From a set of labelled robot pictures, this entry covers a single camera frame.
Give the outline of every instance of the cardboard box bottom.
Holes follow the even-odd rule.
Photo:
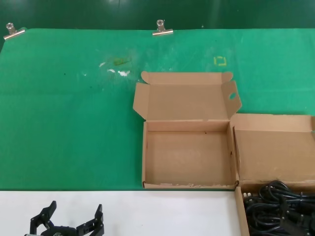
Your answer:
[[[164,131],[161,131],[161,125],[148,122],[144,135],[145,183],[150,187],[234,189],[236,161],[232,158],[229,122],[220,122],[217,126],[213,122],[202,122],[196,126],[198,128],[189,122],[181,126],[178,122],[173,124],[164,123]]]

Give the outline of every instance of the brown box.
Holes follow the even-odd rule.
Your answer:
[[[145,188],[235,189],[230,118],[241,107],[232,73],[141,73],[134,110],[144,122]]]
[[[229,72],[141,76],[133,108],[147,120],[145,188],[235,189],[242,236],[242,193],[275,179],[315,192],[315,117],[235,114],[241,101]]]
[[[242,193],[273,180],[315,192],[315,117],[235,114],[239,186],[235,190],[242,236],[249,236]]]

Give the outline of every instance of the black robotic claw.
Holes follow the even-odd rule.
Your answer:
[[[98,205],[94,219],[78,226],[76,229],[67,226],[54,226],[50,218],[57,208],[56,201],[49,207],[44,208],[39,215],[31,219],[30,235],[35,235],[37,227],[41,224],[47,230],[41,233],[42,236],[83,236],[90,232],[91,236],[102,236],[104,234],[102,205]]]

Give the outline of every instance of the dark green wall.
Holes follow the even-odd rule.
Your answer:
[[[0,0],[0,49],[5,24],[16,28],[153,30],[166,28],[315,28],[313,0]]]

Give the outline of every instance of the power cord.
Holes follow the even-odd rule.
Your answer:
[[[293,193],[275,180],[244,206],[251,236],[315,236],[315,194]]]

